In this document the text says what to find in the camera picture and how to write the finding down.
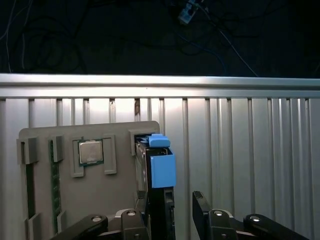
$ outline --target screw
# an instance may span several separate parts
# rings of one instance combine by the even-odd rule
[[[222,216],[222,211],[214,211],[214,214],[217,216]]]
[[[126,214],[127,214],[128,216],[134,216],[134,215],[136,215],[136,212],[133,211],[133,210],[130,210],[130,211],[128,211]]]
[[[94,221],[94,222],[99,222],[101,220],[102,220],[102,218],[100,216],[95,216],[92,218],[92,221]]]
[[[257,216],[251,216],[250,219],[254,222],[260,222],[260,218]]]

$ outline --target ridged metal surface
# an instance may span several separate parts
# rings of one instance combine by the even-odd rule
[[[239,220],[259,213],[309,239],[320,239],[318,91],[311,93],[318,98],[285,98],[286,93],[300,96],[298,90],[272,93],[284,98],[269,98],[269,92],[262,98],[247,98],[251,95],[246,90],[247,97],[235,98],[239,95],[226,89],[228,94],[222,98],[212,97],[218,92],[212,89],[206,97],[193,89],[192,98],[160,94],[141,94],[140,98],[131,97],[138,94],[130,92],[131,88],[122,88],[122,98],[97,98],[97,92],[86,93],[93,98],[82,98],[73,92],[76,89],[70,89],[68,94],[74,98],[64,98],[64,92],[62,98],[58,92],[54,93],[57,98],[44,98],[52,93],[46,89],[43,93],[32,87],[31,98],[12,92],[14,98],[0,100],[2,240],[22,236],[21,175],[16,157],[21,129],[148,120],[159,122],[176,154],[177,240],[198,239],[190,211],[195,190],[202,191],[214,208],[226,209]]]

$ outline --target blue plastic clip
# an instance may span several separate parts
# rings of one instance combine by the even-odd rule
[[[167,136],[161,133],[152,134],[148,137],[150,148],[168,148],[170,147],[170,140]]]
[[[169,188],[176,186],[176,156],[160,155],[151,158],[152,188]]]

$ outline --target wire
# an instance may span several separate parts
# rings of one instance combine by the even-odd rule
[[[207,49],[207,48],[205,48],[205,47],[203,47],[203,46],[201,46],[201,45],[199,45],[199,44],[197,44],[197,43],[195,43],[195,42],[192,42],[192,41],[186,39],[184,36],[182,36],[181,34],[179,34],[177,31],[175,31],[175,30],[173,30],[173,31],[174,31],[174,33],[175,33],[179,38],[181,38],[182,40],[186,41],[186,42],[189,43],[190,45],[192,45],[192,46],[194,46],[194,47],[196,47],[196,48],[198,48],[198,49],[200,49],[200,50],[202,50],[202,51],[205,51],[205,52],[207,52],[207,53],[209,53],[209,54],[214,55],[214,56],[219,60],[219,62],[221,63],[221,65],[222,65],[222,67],[223,67],[223,72],[224,72],[224,74],[227,74],[226,65],[225,65],[224,61],[222,60],[222,58],[220,57],[219,54],[217,54],[216,52],[214,52],[214,51],[212,51],[212,50],[210,50],[210,49]]]
[[[11,66],[10,66],[10,56],[9,56],[9,48],[8,48],[8,38],[9,38],[9,28],[10,28],[10,25],[11,25],[12,15],[13,15],[15,7],[16,7],[16,2],[17,2],[17,0],[14,0],[13,7],[11,9],[11,13],[10,13],[10,16],[9,16],[8,26],[6,27],[5,47],[6,47],[6,55],[7,55],[7,59],[8,59],[8,68],[9,68],[9,72],[10,73],[11,73]]]
[[[25,6],[24,8],[22,8],[11,20],[10,25],[16,20],[16,18],[27,8],[28,6]],[[0,41],[7,35],[7,32],[9,31],[10,28],[7,28],[5,30],[5,32],[3,33],[3,35],[0,37]]]
[[[316,66],[315,70],[313,71],[312,77],[314,77],[314,76],[316,75],[316,73],[318,72],[319,68],[320,68],[320,62],[319,62],[319,64]]]
[[[200,6],[199,4],[195,4],[199,9],[201,9],[201,11],[204,12],[204,14],[206,15],[206,17],[209,19],[209,21],[213,24],[214,27],[217,27],[217,25],[211,20],[211,17],[209,16],[209,14],[207,13],[207,11]],[[232,47],[232,49],[234,50],[234,52],[238,55],[238,57],[241,59],[241,61],[247,66],[247,68],[256,76],[259,77],[258,74],[256,74],[256,72],[249,66],[249,64],[241,57],[241,55],[239,54],[239,52],[237,51],[237,49],[235,48],[235,46],[231,43],[231,41],[229,40],[229,38],[220,30],[218,29],[218,31],[220,32],[220,34],[225,38],[225,40],[230,44],[230,46]]]
[[[28,22],[28,18],[29,18],[29,14],[30,14],[30,9],[31,9],[31,6],[32,6],[33,1],[34,1],[34,0],[29,0],[28,12],[27,12],[27,14],[26,14],[23,27],[25,27],[26,24],[27,24],[27,22]],[[21,66],[22,66],[22,69],[25,69],[25,48],[26,48],[25,34],[23,33],[23,34],[22,34],[22,54],[21,54]]]
[[[12,9],[11,9],[11,13],[10,13],[10,16],[9,16],[9,19],[8,19],[8,25],[6,26],[5,32],[4,32],[3,35],[0,37],[0,40],[2,40],[6,35],[8,35],[8,31],[9,31],[9,28],[10,28],[10,25],[11,25],[12,15],[13,15],[14,10],[15,10],[15,7],[16,7],[16,2],[17,2],[17,0],[14,0],[13,6],[12,6]]]
[[[166,6],[166,9],[169,11],[169,6],[168,6],[166,3],[165,3],[165,6]],[[175,30],[174,26],[172,26],[172,30],[173,30],[173,32],[174,32],[175,35],[177,35],[180,39],[182,39],[182,40],[185,41],[186,43],[188,43],[188,44],[190,44],[190,45],[192,45],[192,46],[200,49],[200,51],[204,51],[204,52],[207,52],[207,53],[209,53],[209,54],[214,55],[214,56],[218,59],[218,61],[221,63],[221,65],[222,65],[222,67],[223,67],[223,74],[224,74],[224,75],[227,74],[226,65],[225,65],[223,59],[221,58],[221,56],[220,56],[218,53],[216,53],[216,52],[214,52],[214,51],[212,51],[212,50],[210,50],[210,49],[208,49],[208,48],[206,48],[206,47],[204,47],[204,46],[202,46],[202,45],[200,45],[200,44],[197,44],[197,43],[195,43],[195,42],[187,39],[187,38],[184,37],[184,36],[182,36],[180,33],[177,32],[177,30]],[[188,54],[186,54],[185,52],[183,52],[183,51],[181,50],[181,48],[178,49],[178,51],[182,52],[182,53],[185,54],[185,55],[188,55]]]

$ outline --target connector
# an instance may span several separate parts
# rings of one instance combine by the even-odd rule
[[[201,4],[203,1],[204,0],[189,0],[185,5],[185,8],[181,10],[178,16],[179,22],[183,25],[190,23],[191,19],[198,10],[197,4]]]

